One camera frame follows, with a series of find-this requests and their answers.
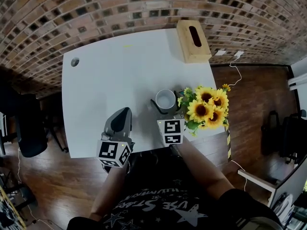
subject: black t-shirt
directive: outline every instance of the black t-shirt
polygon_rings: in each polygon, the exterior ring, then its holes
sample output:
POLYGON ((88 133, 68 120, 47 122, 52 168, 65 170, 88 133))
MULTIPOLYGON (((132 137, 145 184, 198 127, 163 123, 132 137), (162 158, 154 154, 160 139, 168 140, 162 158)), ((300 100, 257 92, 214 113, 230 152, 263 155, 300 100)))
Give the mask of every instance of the black t-shirt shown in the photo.
POLYGON ((120 201, 109 214, 99 222, 73 218, 68 229, 257 229, 255 224, 280 229, 276 215, 249 194, 232 189, 214 200, 182 160, 174 160, 153 169, 134 166, 138 169, 127 176, 120 201))

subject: yellow and black tape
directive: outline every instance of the yellow and black tape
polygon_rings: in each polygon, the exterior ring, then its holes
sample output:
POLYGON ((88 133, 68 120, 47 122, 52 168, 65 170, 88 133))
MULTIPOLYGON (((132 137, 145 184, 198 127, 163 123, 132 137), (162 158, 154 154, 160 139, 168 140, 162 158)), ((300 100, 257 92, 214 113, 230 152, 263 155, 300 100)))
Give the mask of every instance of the yellow and black tape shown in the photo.
POLYGON ((228 162, 231 161, 231 147, 230 147, 230 131, 229 127, 225 127, 227 134, 227 146, 228 146, 228 162))

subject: forearm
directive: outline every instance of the forearm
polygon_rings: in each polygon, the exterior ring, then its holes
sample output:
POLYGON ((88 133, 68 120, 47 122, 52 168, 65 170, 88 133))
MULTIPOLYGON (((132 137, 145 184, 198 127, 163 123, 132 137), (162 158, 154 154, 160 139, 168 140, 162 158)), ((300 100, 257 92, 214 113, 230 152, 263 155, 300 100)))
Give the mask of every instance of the forearm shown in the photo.
POLYGON ((90 218, 100 220, 116 204, 125 182, 127 164, 123 168, 112 167, 91 210, 90 218))
POLYGON ((223 173, 185 137, 183 143, 177 147, 191 174, 209 195, 219 198, 224 192, 234 188, 223 173))

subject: black and white marker cube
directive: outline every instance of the black and white marker cube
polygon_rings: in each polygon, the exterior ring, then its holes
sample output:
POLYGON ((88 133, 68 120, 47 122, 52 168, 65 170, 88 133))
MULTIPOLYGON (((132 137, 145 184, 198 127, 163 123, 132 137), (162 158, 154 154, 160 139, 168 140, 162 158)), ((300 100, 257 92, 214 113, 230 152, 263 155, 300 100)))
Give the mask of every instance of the black and white marker cube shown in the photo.
POLYGON ((127 142, 99 140, 97 143, 97 158, 105 166, 123 167, 131 149, 127 142))
POLYGON ((158 120, 157 122, 166 145, 182 143, 184 119, 158 120))

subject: white mug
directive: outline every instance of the white mug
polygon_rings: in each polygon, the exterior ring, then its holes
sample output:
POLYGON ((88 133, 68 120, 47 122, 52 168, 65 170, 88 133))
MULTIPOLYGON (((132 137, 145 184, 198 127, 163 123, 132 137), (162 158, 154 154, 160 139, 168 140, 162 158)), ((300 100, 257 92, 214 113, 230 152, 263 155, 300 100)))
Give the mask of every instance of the white mug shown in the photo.
POLYGON ((160 90, 155 102, 162 112, 169 112, 176 105, 176 97, 171 90, 160 90))

